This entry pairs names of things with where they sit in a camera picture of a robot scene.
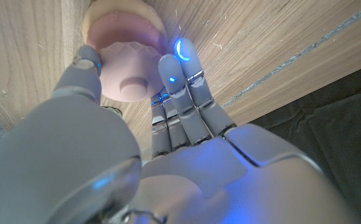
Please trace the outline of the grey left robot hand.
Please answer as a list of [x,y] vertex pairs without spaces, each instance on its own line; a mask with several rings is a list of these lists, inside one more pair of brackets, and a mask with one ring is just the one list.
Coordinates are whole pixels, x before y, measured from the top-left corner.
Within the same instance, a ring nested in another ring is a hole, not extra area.
[[213,100],[196,49],[179,39],[159,73],[189,144],[138,144],[100,106],[100,58],[79,48],[49,100],[0,147],[0,223],[360,223],[305,153]]

